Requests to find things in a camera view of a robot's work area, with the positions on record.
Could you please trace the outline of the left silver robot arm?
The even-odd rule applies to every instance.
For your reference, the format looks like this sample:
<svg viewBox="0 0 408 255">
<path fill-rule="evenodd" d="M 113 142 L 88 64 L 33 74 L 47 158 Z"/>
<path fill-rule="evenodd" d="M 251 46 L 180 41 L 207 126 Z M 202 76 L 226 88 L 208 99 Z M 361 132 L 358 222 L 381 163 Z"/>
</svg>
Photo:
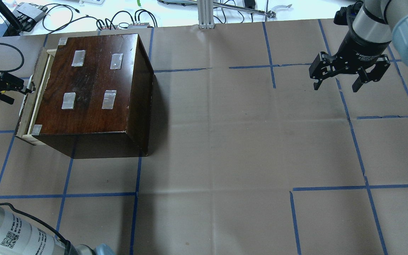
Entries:
<svg viewBox="0 0 408 255">
<path fill-rule="evenodd" d="M 74 246 L 50 225 L 11 203 L 0 203 L 0 255 L 113 255 L 106 244 Z"/>
</svg>

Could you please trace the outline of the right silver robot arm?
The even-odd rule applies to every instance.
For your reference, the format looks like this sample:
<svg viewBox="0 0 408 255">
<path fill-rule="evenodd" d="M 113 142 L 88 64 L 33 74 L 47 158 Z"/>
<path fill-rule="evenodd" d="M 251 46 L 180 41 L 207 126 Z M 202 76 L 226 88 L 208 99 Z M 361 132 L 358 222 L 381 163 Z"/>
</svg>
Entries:
<svg viewBox="0 0 408 255">
<path fill-rule="evenodd" d="M 341 7 L 333 21 L 347 26 L 348 32 L 335 55 L 320 52 L 312 62 L 309 76 L 316 80 L 314 90 L 339 74 L 358 75 L 353 92 L 380 81 L 390 66 L 384 53 L 390 43 L 408 66 L 408 0 L 358 0 Z"/>
</svg>

